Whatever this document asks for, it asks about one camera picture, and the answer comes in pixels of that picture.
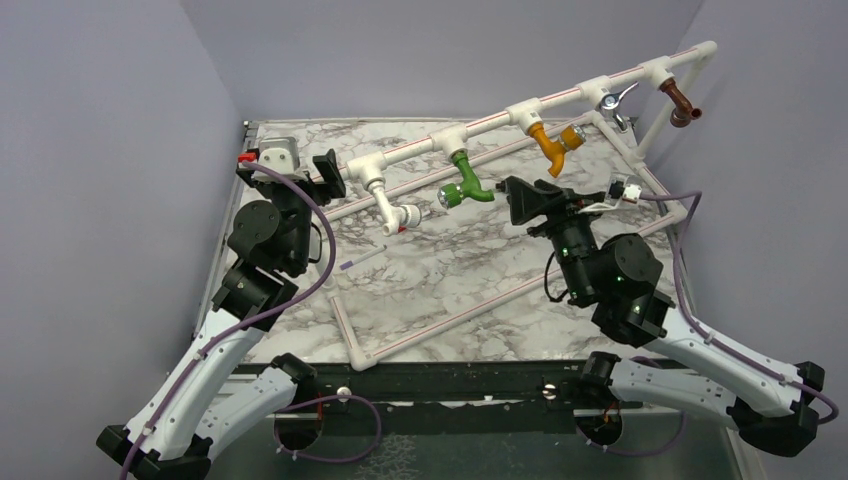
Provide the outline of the green faucet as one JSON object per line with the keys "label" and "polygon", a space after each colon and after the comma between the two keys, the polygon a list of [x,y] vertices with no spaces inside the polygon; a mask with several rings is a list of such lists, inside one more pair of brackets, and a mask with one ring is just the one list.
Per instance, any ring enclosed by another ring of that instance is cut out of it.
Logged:
{"label": "green faucet", "polygon": [[474,172],[466,150],[454,152],[451,157],[453,166],[459,171],[461,181],[441,186],[437,192],[437,199],[445,209],[459,206],[465,200],[488,203],[495,200],[494,191],[484,189],[479,177]]}

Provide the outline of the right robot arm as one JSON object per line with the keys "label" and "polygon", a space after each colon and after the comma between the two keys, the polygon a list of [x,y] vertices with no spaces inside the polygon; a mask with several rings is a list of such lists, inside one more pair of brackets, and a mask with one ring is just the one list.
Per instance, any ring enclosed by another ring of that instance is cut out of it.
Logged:
{"label": "right robot arm", "polygon": [[591,308],[592,322],[609,339],[681,365],[674,372],[595,352],[576,383],[585,404],[644,402],[698,415],[781,457],[798,455],[816,438],[821,419],[813,401],[825,377],[819,365],[771,359],[695,318],[683,294],[659,290],[663,265],[641,234],[596,241],[594,220],[646,199],[641,186],[614,180],[604,191],[581,194],[510,176],[497,189],[512,224],[550,241],[550,262],[566,284],[562,301]]}

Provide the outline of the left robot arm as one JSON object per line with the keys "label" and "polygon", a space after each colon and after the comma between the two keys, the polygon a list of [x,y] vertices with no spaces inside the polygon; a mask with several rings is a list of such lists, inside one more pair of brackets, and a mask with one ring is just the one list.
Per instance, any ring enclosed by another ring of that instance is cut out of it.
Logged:
{"label": "left robot arm", "polygon": [[346,194],[334,151],[312,159],[318,177],[299,169],[281,147],[239,156],[238,177],[260,194],[242,207],[227,244],[236,262],[212,299],[220,320],[203,324],[157,393],[127,423],[107,426],[98,447],[119,464],[122,478],[202,479],[213,460],[271,413],[298,411],[318,399],[315,369],[297,356],[275,357],[249,385],[223,402],[217,395],[245,355],[281,314],[311,289],[296,279],[310,265],[330,278],[335,234],[322,207]]}

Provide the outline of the orange yellow faucet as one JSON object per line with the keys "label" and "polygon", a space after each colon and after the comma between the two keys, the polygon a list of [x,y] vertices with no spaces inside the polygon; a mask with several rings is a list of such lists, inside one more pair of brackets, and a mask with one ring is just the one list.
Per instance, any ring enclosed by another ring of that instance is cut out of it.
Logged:
{"label": "orange yellow faucet", "polygon": [[577,150],[586,142],[584,130],[577,125],[567,126],[557,140],[552,140],[547,135],[543,123],[537,122],[528,128],[527,136],[537,143],[549,161],[548,173],[553,178],[561,174],[565,166],[566,154]]}

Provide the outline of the white plastic faucet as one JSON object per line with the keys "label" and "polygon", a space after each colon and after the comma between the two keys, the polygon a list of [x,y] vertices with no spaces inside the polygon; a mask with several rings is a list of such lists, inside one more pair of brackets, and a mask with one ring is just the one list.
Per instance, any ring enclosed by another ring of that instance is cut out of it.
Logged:
{"label": "white plastic faucet", "polygon": [[385,191],[383,181],[374,181],[367,186],[367,191],[376,202],[383,220],[382,234],[386,237],[399,233],[402,229],[417,228],[421,224],[422,213],[415,205],[393,206]]}

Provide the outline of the purple white pen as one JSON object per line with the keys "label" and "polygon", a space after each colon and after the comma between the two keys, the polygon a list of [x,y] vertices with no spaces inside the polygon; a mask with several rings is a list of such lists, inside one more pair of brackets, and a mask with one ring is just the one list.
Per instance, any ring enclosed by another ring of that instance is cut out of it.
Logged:
{"label": "purple white pen", "polygon": [[363,262],[382,254],[387,249],[387,245],[383,244],[381,246],[375,247],[353,259],[349,259],[340,264],[339,269],[342,271],[348,270],[355,265],[362,264]]}

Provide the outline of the chrome lever faucet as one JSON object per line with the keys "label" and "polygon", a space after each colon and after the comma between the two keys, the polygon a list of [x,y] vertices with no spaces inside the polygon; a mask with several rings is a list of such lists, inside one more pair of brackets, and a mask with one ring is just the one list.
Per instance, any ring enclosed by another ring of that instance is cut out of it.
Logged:
{"label": "chrome lever faucet", "polygon": [[595,106],[595,110],[608,121],[612,121],[620,133],[625,133],[629,129],[629,122],[620,113],[622,100],[631,91],[639,86],[639,82],[634,82],[618,92],[606,92]]}

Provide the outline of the brown faucet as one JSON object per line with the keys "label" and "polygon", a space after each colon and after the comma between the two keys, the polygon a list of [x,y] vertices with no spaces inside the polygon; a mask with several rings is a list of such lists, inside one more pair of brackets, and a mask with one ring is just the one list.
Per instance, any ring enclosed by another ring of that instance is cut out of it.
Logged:
{"label": "brown faucet", "polygon": [[658,90],[667,95],[673,104],[669,114],[669,122],[675,128],[685,128],[692,121],[698,120],[703,115],[700,108],[695,107],[688,97],[680,90],[674,78],[663,81]]}

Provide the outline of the black table front rail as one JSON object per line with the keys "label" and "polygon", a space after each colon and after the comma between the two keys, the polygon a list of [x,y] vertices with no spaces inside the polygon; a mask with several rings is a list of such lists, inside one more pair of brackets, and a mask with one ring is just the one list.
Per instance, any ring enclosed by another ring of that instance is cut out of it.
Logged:
{"label": "black table front rail", "polygon": [[582,377],[581,360],[317,363],[321,404],[271,415],[283,436],[572,434],[577,413],[635,409]]}

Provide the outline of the white PVC pipe frame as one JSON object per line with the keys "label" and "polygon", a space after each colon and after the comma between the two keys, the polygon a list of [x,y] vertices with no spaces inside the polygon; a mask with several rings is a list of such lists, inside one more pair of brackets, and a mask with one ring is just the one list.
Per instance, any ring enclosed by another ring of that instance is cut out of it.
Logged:
{"label": "white PVC pipe frame", "polygon": [[[691,88],[702,70],[714,57],[717,49],[716,42],[705,41],[673,55],[661,56],[642,62],[635,67],[611,76],[601,75],[561,92],[542,98],[534,97],[521,101],[506,107],[501,112],[470,123],[452,124],[426,137],[393,149],[354,158],[342,167],[342,177],[345,181],[360,185],[366,191],[367,186],[372,182],[383,181],[388,199],[392,204],[392,199],[399,195],[410,193],[437,180],[444,180],[453,173],[459,173],[451,163],[448,167],[435,170],[399,187],[387,188],[384,171],[392,165],[436,151],[442,152],[448,160],[451,160],[450,157],[454,152],[467,151],[466,143],[469,139],[505,126],[515,126],[523,133],[524,137],[521,140],[505,147],[487,151],[477,157],[469,157],[474,170],[475,167],[496,160],[508,153],[532,145],[538,146],[532,138],[527,136],[528,128],[537,122],[543,123],[547,135],[552,140],[557,140],[559,134],[569,125],[581,126],[585,123],[591,123],[618,149],[625,162],[639,178],[650,187],[660,188],[662,185],[646,166],[645,157],[649,147],[664,126],[670,124],[669,114],[672,111],[673,104],[669,97],[666,95],[669,99],[668,104],[663,107],[642,141],[634,148],[626,146],[621,141],[621,133],[617,128],[611,128],[612,121],[605,120],[595,110],[595,106],[606,92],[618,92],[634,82],[641,81],[650,84],[654,90],[659,91],[658,87],[663,81],[674,78],[680,90],[686,95],[687,90]],[[373,197],[368,191],[367,193],[366,199],[331,211],[327,215],[328,219],[341,219],[367,207],[377,207]]]}

